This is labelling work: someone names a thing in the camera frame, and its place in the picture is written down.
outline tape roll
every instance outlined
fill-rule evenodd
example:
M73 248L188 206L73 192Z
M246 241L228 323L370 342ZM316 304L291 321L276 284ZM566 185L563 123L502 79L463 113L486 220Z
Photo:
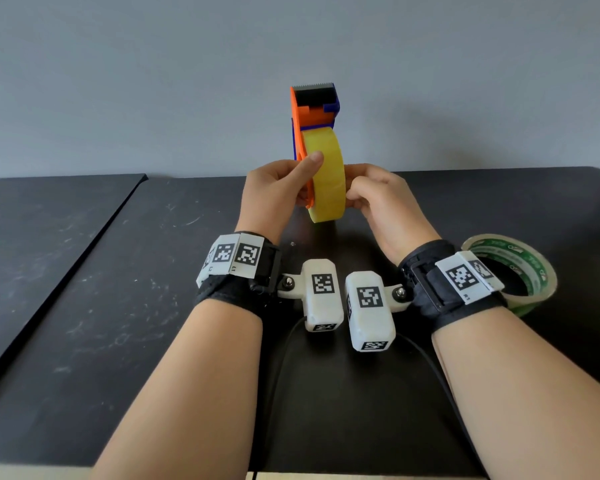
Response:
M347 201L344 162L338 138L333 129L316 128L302 131L307 154L320 150L324 163L313 177L313 205L309 215L313 222L339 219Z
M558 278L553 266L538 251L512 237L499 234L480 234L467 239L464 251L479 258L489 258L512 269L527 287L527 296L502 293L508 308L521 317L555 293Z

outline person's right hand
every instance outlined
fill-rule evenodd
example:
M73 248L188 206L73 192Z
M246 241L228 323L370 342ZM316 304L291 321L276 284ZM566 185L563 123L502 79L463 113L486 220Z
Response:
M368 163L345 165L347 204L360 209L384 255L396 266L417 247L440 239L407 182Z

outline hand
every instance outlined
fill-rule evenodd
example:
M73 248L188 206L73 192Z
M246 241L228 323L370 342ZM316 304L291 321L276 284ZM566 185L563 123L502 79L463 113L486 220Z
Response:
M301 162L279 160L250 171L242 191L236 232L256 232L278 244L294 206L307 204L306 183L323 161L321 152L313 152Z
M378 246L396 266L417 247L440 239L407 182L398 175L367 163L345 165L347 205L360 209Z

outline gray wall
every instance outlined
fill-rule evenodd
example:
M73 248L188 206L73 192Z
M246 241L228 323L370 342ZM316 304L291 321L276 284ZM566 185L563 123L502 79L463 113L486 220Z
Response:
M0 177L243 175L328 81L346 162L600 167L600 0L0 0Z

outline black cable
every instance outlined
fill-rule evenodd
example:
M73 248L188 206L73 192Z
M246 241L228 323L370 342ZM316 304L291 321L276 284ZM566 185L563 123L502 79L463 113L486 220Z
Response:
M454 414L456 415L456 419L458 420L458 423L460 423L460 427L462 428L464 437L469 442L469 446L471 446L471 451L473 451L473 454L475 455L476 459L478 460L478 463L480 464L480 468L482 469L482 474L485 476L485 478L487 478L487 480L489 480L489 475L487 473L487 470L484 468L484 465L482 464L482 461L480 460L480 457L478 456L478 452L475 450L475 446L473 445L473 442L471 441L471 436L469 436L469 432L466 430L466 426L464 425L462 416L460 416L460 410L458 409L458 405L456 404L454 395L451 393L451 389L449 389L447 380L443 377L442 373L440 373L438 366L436 366L436 364L433 362L433 359L429 356L429 354L424 352L424 349L422 347L420 347L419 345L417 345L417 343L414 342L412 339L408 338L406 335L403 335L401 333L396 333L396 336L400 337L403 340L406 340L408 343L410 343L410 345L413 348L415 348L418 352L420 352L420 354L424 357L424 359L429 364L430 368L433 370L433 373L436 375L438 382L440 383L440 386L442 386L442 389L445 391L445 394L447 395L447 399L449 400L449 403L451 404L451 409L453 409Z
M278 369L276 370L276 372L273 376L273 384L271 386L271 391L269 392L269 396L268 396L267 400L265 401L264 407L262 409L262 422L264 424L263 435L262 435L262 443L263 443L262 456L263 457L264 457L264 455L266 455L266 453L268 451L267 435L269 433L269 426L270 426L270 422L271 422L271 413L273 411L273 402L276 398L278 382L280 380L280 375L282 373L282 367L283 367L283 365L285 363L285 359L287 357L287 350L289 348L289 344L291 343L291 337L293 336L294 332L298 328L298 325L300 325L301 323L304 323L305 319L306 319L305 317L300 318L300 320L298 320L296 322L296 324L293 325L293 327L291 327L291 330L289 331L289 333L287 335L287 339L285 340L285 343L282 346L282 354L280 357L280 363L278 364ZM258 472L254 471L254 473L253 473L254 480L255 480L257 474L258 474Z

